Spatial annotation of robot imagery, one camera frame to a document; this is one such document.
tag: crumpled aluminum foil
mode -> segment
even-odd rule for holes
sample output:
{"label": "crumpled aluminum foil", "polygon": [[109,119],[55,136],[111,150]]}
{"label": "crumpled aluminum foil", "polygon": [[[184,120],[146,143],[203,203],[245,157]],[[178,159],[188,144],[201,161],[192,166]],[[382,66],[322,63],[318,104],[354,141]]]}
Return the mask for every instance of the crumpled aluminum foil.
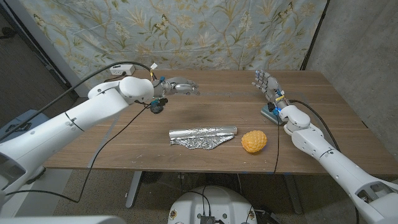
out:
{"label": "crumpled aluminum foil", "polygon": [[238,133],[236,126],[170,130],[170,144],[179,144],[189,149],[214,149]]}

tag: orange sponge ball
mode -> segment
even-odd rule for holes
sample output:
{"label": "orange sponge ball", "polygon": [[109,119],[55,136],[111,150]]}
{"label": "orange sponge ball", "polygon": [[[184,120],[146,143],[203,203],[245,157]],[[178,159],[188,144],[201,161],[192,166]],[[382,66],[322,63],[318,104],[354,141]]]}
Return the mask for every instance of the orange sponge ball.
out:
{"label": "orange sponge ball", "polygon": [[242,137],[242,146],[247,152],[260,151],[267,144],[267,136],[262,131],[251,131]]}

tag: wooden table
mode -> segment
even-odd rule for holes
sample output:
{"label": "wooden table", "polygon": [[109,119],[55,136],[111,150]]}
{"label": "wooden table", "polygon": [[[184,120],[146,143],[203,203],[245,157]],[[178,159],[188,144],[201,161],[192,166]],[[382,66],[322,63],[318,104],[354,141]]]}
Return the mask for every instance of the wooden table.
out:
{"label": "wooden table", "polygon": [[[397,175],[398,163],[373,133],[361,122],[344,99],[319,72],[270,72],[282,85],[288,99],[307,102],[325,120],[343,154],[370,174]],[[143,112],[130,127],[111,141],[99,154],[95,169],[130,169],[178,172],[271,173],[277,159],[277,126],[260,114],[265,96],[251,85],[254,71],[157,71],[158,77],[186,77],[199,84],[201,96],[169,96],[160,114]],[[148,78],[137,71],[135,77]],[[311,111],[301,105],[311,116]],[[135,104],[118,119],[109,137],[121,130],[142,109]],[[114,119],[86,131],[45,166],[56,169],[86,169],[93,153]],[[170,146],[169,130],[205,126],[238,127],[238,134],[212,150]],[[268,137],[265,149],[255,154],[241,145],[243,134],[261,130]],[[298,150],[291,137],[280,128],[278,174],[324,174],[312,157]]]}

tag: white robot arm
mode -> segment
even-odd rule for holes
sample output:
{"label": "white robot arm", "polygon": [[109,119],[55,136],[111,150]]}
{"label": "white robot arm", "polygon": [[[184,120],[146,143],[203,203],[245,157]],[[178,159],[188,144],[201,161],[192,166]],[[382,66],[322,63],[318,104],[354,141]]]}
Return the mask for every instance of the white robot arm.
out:
{"label": "white robot arm", "polygon": [[284,129],[293,144],[325,168],[368,223],[398,223],[398,185],[369,175],[329,144],[310,117],[289,104],[269,73],[256,71],[255,81],[252,84],[275,106],[274,113],[287,122]]}
{"label": "white robot arm", "polygon": [[18,190],[49,157],[84,131],[117,116],[134,102],[155,98],[151,109],[156,108],[159,113],[163,106],[159,99],[175,93],[198,95],[199,91],[195,82],[185,78],[164,80],[162,77],[151,82],[126,77],[97,85],[89,92],[89,100],[0,144],[0,190],[5,194]]}

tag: floral backdrop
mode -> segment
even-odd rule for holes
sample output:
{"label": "floral backdrop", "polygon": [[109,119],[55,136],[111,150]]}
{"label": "floral backdrop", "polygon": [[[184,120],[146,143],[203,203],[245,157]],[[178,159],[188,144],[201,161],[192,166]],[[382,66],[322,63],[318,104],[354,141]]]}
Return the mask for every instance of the floral backdrop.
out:
{"label": "floral backdrop", "polygon": [[[20,1],[79,77],[122,60],[155,62],[159,69],[298,70],[326,4],[326,0]],[[106,76],[86,85],[93,87]]]}

